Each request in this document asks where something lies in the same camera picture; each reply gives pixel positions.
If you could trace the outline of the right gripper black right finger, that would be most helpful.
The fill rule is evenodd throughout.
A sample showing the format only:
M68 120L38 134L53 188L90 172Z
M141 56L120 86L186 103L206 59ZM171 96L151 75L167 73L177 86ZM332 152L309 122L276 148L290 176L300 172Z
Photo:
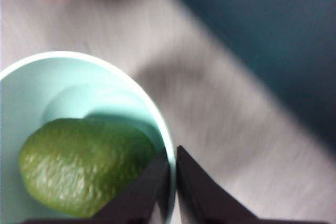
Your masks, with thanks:
M257 217L222 189L181 145L177 147L176 187L181 218L188 223L324 223Z

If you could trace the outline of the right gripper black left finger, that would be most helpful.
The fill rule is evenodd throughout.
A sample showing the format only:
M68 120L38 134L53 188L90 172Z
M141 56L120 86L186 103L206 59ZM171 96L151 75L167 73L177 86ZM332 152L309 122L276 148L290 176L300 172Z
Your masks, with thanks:
M91 218L30 219L23 223L166 223L170 165L160 152L142 174Z

